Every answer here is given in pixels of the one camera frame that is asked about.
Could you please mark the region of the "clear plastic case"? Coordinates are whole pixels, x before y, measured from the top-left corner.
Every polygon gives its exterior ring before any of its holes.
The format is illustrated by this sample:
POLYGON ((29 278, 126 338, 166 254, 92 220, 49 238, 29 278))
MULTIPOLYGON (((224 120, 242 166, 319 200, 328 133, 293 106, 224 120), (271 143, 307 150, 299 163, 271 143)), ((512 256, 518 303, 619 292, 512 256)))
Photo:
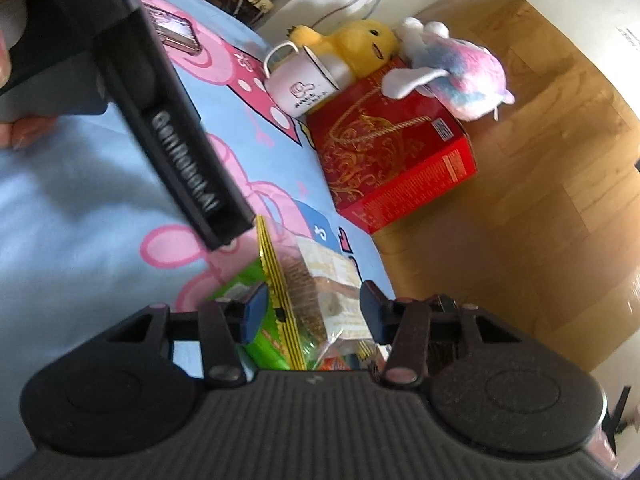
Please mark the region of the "clear plastic case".
POLYGON ((157 8, 144 5, 153 28, 165 46, 172 47, 188 55, 198 55, 202 46, 195 36, 193 26, 186 18, 157 8))

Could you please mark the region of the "cartoon pig blanket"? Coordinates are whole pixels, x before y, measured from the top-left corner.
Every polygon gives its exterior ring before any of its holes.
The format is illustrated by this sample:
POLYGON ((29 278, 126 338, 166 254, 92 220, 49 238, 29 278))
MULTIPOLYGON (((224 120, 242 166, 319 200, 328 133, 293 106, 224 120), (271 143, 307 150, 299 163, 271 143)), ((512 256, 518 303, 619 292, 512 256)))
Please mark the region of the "cartoon pig blanket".
MULTIPOLYGON (((303 126, 240 98, 268 44, 203 0, 154 0, 218 47, 235 80, 182 70, 206 131, 254 211, 332 249, 349 242, 360 275, 390 290, 372 238, 334 209, 303 126)), ((149 304, 176 306, 186 284, 215 289, 241 269, 238 245, 204 254, 118 110, 59 119, 1 155, 1 472, 34 452, 20 396, 46 365, 149 304)))

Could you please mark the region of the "white enamel mug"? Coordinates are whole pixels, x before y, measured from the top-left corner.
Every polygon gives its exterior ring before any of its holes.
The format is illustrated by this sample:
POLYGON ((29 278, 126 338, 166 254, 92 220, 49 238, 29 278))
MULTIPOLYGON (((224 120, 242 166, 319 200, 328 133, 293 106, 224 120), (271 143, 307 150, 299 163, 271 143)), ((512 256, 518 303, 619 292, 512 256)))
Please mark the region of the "white enamel mug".
POLYGON ((329 70, 308 47, 297 47, 293 41, 283 41, 272 48, 262 63, 265 89, 283 113, 297 118, 340 91, 329 70), (275 68, 270 66, 273 55, 283 49, 291 53, 275 68))

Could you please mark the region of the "red gift box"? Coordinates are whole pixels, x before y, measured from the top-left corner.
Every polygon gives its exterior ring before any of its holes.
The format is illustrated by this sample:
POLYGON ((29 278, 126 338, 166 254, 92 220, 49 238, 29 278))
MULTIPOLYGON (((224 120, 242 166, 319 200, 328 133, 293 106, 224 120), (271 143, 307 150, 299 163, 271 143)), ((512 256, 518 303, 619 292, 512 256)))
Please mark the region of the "red gift box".
POLYGON ((383 96, 383 77, 405 66, 393 58, 306 117, 335 209, 369 234, 477 173, 468 134, 436 99, 383 96))

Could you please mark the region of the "yellow duck plush toy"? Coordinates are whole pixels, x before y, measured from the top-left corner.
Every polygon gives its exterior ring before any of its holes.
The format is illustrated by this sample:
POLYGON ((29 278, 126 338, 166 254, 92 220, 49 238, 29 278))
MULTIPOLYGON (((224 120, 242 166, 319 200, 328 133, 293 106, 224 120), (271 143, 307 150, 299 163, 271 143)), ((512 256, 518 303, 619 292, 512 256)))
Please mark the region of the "yellow duck plush toy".
POLYGON ((379 70, 400 50, 394 32, 375 20, 350 21, 329 35, 296 25, 288 30, 288 39, 297 47, 309 48, 323 61, 344 63, 355 79, 379 70))

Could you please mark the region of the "wooden headboard panel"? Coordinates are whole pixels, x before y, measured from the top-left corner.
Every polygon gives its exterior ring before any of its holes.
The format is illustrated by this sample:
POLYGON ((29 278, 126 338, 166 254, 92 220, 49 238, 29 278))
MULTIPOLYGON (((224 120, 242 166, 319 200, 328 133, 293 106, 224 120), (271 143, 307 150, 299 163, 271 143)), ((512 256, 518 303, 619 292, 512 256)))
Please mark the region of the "wooden headboard panel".
POLYGON ((515 103, 466 125, 477 174, 375 235, 397 295, 444 292, 606 373, 639 348, 639 123, 526 0, 421 12, 491 50, 515 103))

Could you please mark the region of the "orange snack packet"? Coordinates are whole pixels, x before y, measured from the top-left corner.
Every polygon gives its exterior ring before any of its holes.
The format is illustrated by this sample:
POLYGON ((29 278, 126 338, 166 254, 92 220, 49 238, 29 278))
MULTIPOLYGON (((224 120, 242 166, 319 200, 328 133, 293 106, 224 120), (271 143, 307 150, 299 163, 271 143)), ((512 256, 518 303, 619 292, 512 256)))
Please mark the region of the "orange snack packet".
POLYGON ((326 350, 316 369, 324 372, 368 370, 375 374, 384 368, 389 355, 388 344, 376 344, 371 339, 338 340, 326 350))

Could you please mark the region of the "green snack packet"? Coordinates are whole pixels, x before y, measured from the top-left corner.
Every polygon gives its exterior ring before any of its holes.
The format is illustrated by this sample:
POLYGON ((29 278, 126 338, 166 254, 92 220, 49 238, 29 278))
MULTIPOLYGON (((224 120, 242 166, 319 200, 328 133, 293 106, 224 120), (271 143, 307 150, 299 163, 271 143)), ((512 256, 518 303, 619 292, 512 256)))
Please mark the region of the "green snack packet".
POLYGON ((250 300, 250 312, 241 310, 235 317, 239 321, 232 332, 240 333, 240 344, 255 368, 261 370, 288 370, 288 357, 280 339, 267 277, 259 259, 254 260, 213 294, 214 299, 242 302, 250 300))

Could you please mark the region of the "clear yellow cracker bag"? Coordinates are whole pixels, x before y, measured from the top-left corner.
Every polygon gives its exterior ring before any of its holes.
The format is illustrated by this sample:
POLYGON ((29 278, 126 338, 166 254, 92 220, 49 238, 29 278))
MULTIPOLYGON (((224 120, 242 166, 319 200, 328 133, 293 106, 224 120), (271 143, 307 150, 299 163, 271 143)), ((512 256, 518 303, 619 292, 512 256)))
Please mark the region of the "clear yellow cracker bag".
POLYGON ((256 238, 288 370, 316 370, 338 340, 373 340, 350 260, 264 216, 256 219, 256 238))

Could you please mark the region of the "pink blue plush toy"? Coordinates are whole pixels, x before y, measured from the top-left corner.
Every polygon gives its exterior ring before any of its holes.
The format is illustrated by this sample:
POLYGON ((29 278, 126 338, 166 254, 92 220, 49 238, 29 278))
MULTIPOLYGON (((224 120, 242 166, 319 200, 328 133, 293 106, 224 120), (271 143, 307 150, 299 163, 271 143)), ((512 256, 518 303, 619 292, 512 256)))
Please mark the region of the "pink blue plush toy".
POLYGON ((497 116, 501 105, 515 103, 498 58, 484 47, 451 37, 445 24, 406 18, 397 36, 408 66, 383 77, 383 96, 401 100, 413 91, 432 96, 462 122, 497 116))

